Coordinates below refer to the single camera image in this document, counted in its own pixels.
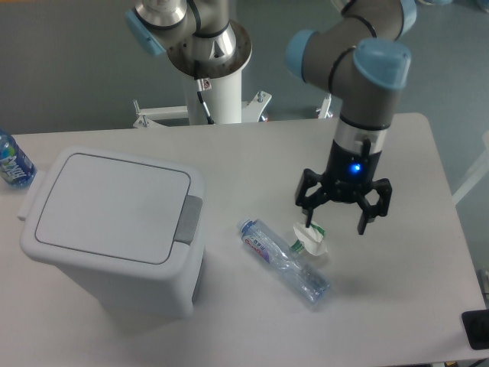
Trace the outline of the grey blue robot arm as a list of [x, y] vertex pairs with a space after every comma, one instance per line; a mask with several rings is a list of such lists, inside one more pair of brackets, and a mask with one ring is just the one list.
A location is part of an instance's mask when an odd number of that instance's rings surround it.
[[[399, 42], [416, 21], [412, 1], [349, 1], [331, 29], [300, 31], [287, 45], [288, 70], [342, 102], [324, 173], [304, 170], [295, 194], [307, 218], [329, 201], [356, 203], [358, 231], [388, 213], [392, 187], [374, 179], [384, 139], [406, 85], [410, 51]], [[219, 81], [240, 76], [251, 58], [247, 31], [227, 1], [138, 1], [128, 28], [153, 55], [166, 54], [189, 80], [194, 125], [242, 122], [241, 90]]]

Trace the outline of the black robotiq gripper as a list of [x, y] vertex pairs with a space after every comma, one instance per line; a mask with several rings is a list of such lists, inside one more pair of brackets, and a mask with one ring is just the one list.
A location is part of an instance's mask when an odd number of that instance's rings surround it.
[[[367, 225], [378, 216], [388, 214], [392, 197], [390, 180], [383, 178], [374, 181], [381, 152], [374, 152], [370, 139], [361, 139], [357, 148], [357, 151], [351, 151], [334, 141], [322, 174], [309, 168], [303, 171], [295, 193], [295, 204], [302, 208], [306, 216], [305, 227], [310, 227], [315, 208], [328, 201], [356, 202], [360, 206], [359, 235], [363, 235]], [[374, 205], [366, 197], [372, 190], [378, 195]]]

